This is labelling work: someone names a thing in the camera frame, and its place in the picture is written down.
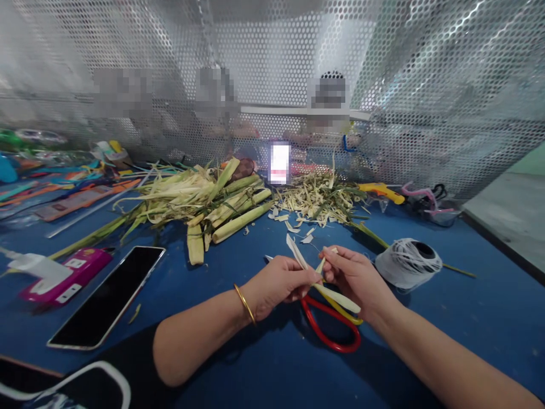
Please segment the metal mesh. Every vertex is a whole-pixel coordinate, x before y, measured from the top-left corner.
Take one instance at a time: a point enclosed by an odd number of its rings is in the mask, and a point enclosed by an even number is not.
[[[302,171],[335,151],[350,178],[468,199],[545,140],[544,16],[531,0],[3,2],[0,123],[201,163],[284,139]],[[305,107],[308,79],[337,71],[371,120],[344,138],[304,116],[197,117],[196,74],[213,64],[241,106]],[[98,118],[98,69],[149,72],[151,109]]]

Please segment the hand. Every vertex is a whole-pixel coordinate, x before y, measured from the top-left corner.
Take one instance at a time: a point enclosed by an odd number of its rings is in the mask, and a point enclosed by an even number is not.
[[[337,248],[338,254],[331,251]],[[386,282],[371,261],[360,253],[341,246],[324,247],[320,258],[325,257],[323,272],[327,282],[335,284],[341,292],[362,308],[360,318],[373,325],[376,319],[400,306]]]
[[[281,302],[293,302],[306,296],[310,285],[320,280],[312,268],[301,270],[293,258],[276,256],[240,291],[255,320],[261,321]]]

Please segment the red scissors handle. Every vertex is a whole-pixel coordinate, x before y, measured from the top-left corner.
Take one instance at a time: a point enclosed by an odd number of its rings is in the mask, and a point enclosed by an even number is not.
[[[316,323],[316,320],[314,319],[314,316],[312,315],[311,309],[308,306],[309,304],[312,305],[313,307],[318,308],[319,310],[322,310],[323,312],[326,312],[327,314],[331,315],[332,317],[336,318],[337,320],[342,322],[344,325],[349,327],[354,333],[354,337],[355,337],[354,342],[348,345],[342,345],[342,344],[337,344],[336,342],[333,342],[331,341],[331,339],[327,338],[325,334],[322,332],[322,330],[320,330],[320,327],[318,326],[318,324]],[[308,322],[311,325],[312,329],[316,332],[316,335],[318,336],[318,338],[320,338],[322,342],[326,344],[328,347],[341,353],[352,353],[359,348],[359,345],[362,343],[362,337],[359,334],[358,328],[352,322],[348,321],[345,317],[343,317],[334,309],[326,307],[325,305],[316,301],[312,297],[309,297],[308,295],[301,299],[301,305],[303,306],[303,310],[305,311]]]

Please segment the forearm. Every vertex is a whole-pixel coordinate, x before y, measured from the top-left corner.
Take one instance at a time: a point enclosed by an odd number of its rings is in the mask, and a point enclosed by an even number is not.
[[[403,306],[372,325],[449,408],[543,409],[531,392]]]
[[[157,327],[153,358],[168,386],[179,386],[233,335],[250,323],[235,290],[165,319]]]

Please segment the shirt sleeve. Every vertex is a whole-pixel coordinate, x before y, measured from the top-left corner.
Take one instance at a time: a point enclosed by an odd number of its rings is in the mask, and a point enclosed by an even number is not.
[[[131,408],[163,407],[176,396],[178,389],[166,386],[153,361],[154,324],[101,353],[93,361],[114,366],[130,385]]]

